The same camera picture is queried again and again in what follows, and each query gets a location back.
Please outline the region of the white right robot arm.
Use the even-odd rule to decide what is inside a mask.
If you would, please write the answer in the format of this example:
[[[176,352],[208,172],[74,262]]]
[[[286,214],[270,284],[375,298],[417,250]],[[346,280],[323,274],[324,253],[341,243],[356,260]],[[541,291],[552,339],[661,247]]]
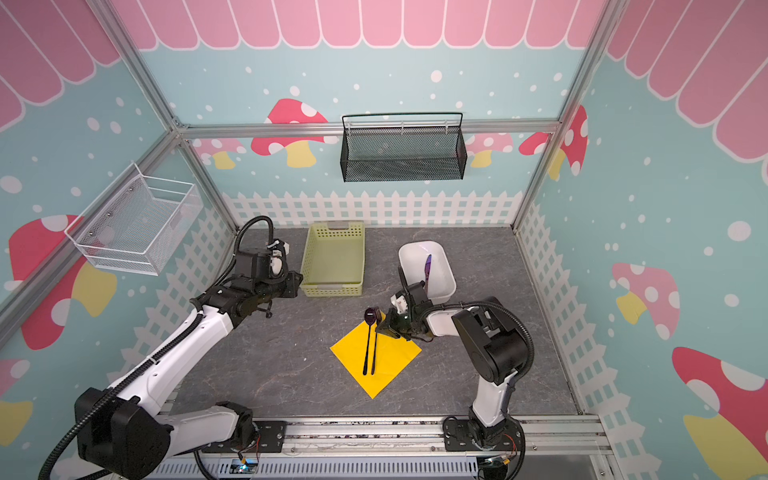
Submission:
[[[468,423],[477,443],[488,443],[512,423],[509,402],[516,382],[527,375],[535,346],[524,323],[496,297],[435,304],[423,281],[391,297],[378,315],[376,332],[393,339],[431,342],[438,337],[461,340],[479,375]]]

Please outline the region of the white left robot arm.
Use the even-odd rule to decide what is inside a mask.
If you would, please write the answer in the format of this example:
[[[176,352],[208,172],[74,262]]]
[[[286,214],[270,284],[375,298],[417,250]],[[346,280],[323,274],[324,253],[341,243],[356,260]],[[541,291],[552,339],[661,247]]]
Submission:
[[[260,436],[251,409],[221,401],[204,410],[160,410],[193,367],[246,317],[294,298],[303,280],[290,271],[268,282],[229,278],[192,298],[193,311],[142,364],[109,388],[88,389],[75,403],[78,455],[127,479],[143,479],[164,460],[212,444],[247,450]]]

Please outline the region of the purple spoon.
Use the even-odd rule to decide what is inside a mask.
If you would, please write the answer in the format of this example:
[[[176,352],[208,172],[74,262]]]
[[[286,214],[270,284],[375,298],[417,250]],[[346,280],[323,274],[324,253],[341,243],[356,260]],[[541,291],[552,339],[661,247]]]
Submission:
[[[368,362],[369,362],[369,356],[370,356],[370,336],[373,331],[373,327],[377,324],[378,320],[379,320],[379,308],[378,307],[367,308],[364,313],[364,322],[368,327],[368,331],[366,335],[365,356],[364,356],[363,368],[362,368],[362,374],[364,376],[368,375]]]

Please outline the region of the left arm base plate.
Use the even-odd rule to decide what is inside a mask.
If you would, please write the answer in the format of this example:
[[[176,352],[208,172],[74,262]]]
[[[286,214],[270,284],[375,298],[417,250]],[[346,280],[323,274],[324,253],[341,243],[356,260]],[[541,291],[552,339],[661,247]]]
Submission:
[[[281,453],[286,440],[288,423],[277,420],[254,420],[253,433],[248,437],[249,443],[240,452],[261,455],[266,453]]]

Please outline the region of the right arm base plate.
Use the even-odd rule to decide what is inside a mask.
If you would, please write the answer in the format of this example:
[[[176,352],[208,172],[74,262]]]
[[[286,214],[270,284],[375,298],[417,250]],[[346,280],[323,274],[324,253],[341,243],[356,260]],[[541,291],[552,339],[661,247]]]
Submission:
[[[449,416],[443,420],[444,447],[449,452],[523,452],[522,425],[513,418],[503,418],[488,427],[474,417]]]

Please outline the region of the yellow paper napkin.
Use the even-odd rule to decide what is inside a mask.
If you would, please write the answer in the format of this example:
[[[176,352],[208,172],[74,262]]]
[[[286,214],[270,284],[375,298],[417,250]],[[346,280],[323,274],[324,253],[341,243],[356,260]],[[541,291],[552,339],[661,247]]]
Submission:
[[[379,326],[383,325],[383,317],[384,314],[379,311]],[[384,390],[421,353],[421,348],[412,341],[394,339],[379,333],[376,373],[370,375],[375,328],[376,325],[370,336],[367,376],[362,374],[368,331],[364,316],[357,327],[331,347],[335,357],[371,399]]]

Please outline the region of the purple fork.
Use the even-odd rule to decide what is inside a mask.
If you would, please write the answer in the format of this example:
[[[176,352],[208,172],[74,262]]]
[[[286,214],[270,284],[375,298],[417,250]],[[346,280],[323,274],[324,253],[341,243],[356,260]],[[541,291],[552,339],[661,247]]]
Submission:
[[[377,319],[375,322],[376,328],[375,328],[375,337],[374,337],[374,350],[373,350],[373,357],[371,361],[370,375],[375,375],[376,373],[377,350],[378,350],[378,339],[379,339],[378,327],[380,323],[381,323],[381,319]]]

